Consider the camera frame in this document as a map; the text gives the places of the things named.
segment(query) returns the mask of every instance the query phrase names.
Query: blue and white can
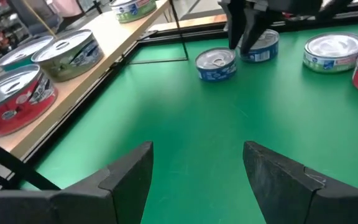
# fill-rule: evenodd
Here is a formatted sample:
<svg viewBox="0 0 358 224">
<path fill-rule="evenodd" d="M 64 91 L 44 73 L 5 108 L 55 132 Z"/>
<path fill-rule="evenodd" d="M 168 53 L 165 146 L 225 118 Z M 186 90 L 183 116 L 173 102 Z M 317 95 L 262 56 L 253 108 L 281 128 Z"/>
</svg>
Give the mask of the blue and white can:
<svg viewBox="0 0 358 224">
<path fill-rule="evenodd" d="M 241 60 L 245 62 L 265 62 L 277 56 L 280 35 L 274 30 L 267 29 L 259 40 L 251 47 L 248 54 L 241 54 L 242 37 L 237 46 Z"/>
<path fill-rule="evenodd" d="M 200 79 L 220 82 L 231 78 L 237 70 L 236 53 L 228 48 L 213 48 L 196 58 Z"/>
</svg>

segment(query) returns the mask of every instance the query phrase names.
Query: green table surface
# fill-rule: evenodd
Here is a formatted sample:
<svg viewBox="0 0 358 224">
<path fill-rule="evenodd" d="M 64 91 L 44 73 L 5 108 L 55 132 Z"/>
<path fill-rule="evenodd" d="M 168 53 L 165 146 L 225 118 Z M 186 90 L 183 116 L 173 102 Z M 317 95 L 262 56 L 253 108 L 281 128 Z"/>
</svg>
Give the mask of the green table surface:
<svg viewBox="0 0 358 224">
<path fill-rule="evenodd" d="M 129 65 L 37 170 L 64 188 L 153 141 L 143 224 L 264 223 L 242 161 L 246 140 L 358 187 L 352 71 L 323 75 L 302 65 L 305 42 L 333 31 L 358 34 L 358 26 L 282 33 L 277 58 L 237 58 L 236 76 L 221 83 L 201 81 L 194 60 L 227 39 L 187 43 L 188 62 Z M 171 44 L 145 47 L 134 60 L 182 56 Z"/>
</svg>

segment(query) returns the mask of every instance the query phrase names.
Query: white label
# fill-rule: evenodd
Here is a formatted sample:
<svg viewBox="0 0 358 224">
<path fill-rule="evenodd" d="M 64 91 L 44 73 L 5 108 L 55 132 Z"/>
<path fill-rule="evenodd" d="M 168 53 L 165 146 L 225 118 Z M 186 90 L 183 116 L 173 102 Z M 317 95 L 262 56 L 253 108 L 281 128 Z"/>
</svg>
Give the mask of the white label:
<svg viewBox="0 0 358 224">
<path fill-rule="evenodd" d="M 261 54 L 255 54 L 255 61 L 256 62 L 260 62 L 260 61 L 264 61 L 270 58 L 270 52 L 269 51 L 265 51 Z"/>
</svg>

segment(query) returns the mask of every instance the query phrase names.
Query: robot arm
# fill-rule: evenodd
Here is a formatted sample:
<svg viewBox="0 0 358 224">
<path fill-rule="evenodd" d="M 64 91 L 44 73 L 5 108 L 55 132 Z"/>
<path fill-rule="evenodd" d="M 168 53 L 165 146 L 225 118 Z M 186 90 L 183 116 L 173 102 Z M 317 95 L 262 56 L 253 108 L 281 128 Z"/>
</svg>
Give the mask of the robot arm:
<svg viewBox="0 0 358 224">
<path fill-rule="evenodd" d="M 352 0 L 332 0 L 321 11 L 323 0 L 220 0 L 227 15 L 229 48 L 235 49 L 242 35 L 241 54 L 246 54 L 273 22 L 283 19 L 283 12 L 294 15 L 333 17 Z"/>
</svg>

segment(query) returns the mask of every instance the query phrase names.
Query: can lid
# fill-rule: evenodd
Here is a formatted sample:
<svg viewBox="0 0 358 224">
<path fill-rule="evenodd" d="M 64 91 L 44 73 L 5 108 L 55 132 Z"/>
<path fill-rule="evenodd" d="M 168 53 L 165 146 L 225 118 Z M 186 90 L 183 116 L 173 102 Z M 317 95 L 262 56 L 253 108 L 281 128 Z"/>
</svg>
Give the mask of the can lid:
<svg viewBox="0 0 358 224">
<path fill-rule="evenodd" d="M 341 33 L 318 35 L 306 43 L 305 49 L 317 57 L 348 57 L 358 53 L 358 35 Z"/>
<path fill-rule="evenodd" d="M 40 72 L 39 65 L 26 65 L 0 76 L 0 103 L 27 86 Z"/>
<path fill-rule="evenodd" d="M 276 42 L 278 42 L 279 38 L 280 38 L 280 35 L 278 34 L 278 32 L 271 30 L 271 29 L 267 29 L 259 37 L 258 41 L 251 47 L 251 50 L 257 50 L 257 49 L 269 47 L 269 46 L 275 44 Z M 241 45 L 242 45 L 242 36 L 240 38 L 238 47 L 241 48 Z"/>
<path fill-rule="evenodd" d="M 196 66 L 202 69 L 216 69 L 230 64 L 236 53 L 228 48 L 214 48 L 201 53 L 196 58 Z"/>
<path fill-rule="evenodd" d="M 63 37 L 52 41 L 43 49 L 39 50 L 33 55 L 31 60 L 33 62 L 42 62 L 64 54 L 65 52 L 68 52 L 69 50 L 82 44 L 91 35 L 92 31 L 87 29 L 70 32 Z"/>
<path fill-rule="evenodd" d="M 110 3 L 111 7 L 119 7 L 125 4 L 129 4 L 132 2 L 136 2 L 136 0 L 115 0 L 114 2 Z"/>
<path fill-rule="evenodd" d="M 0 66 L 17 62 L 25 57 L 32 55 L 38 50 L 40 50 L 42 47 L 45 47 L 47 44 L 49 44 L 52 40 L 52 36 L 45 36 L 35 40 L 31 40 L 30 42 L 16 48 L 15 50 L 3 56 L 0 59 Z"/>
</svg>

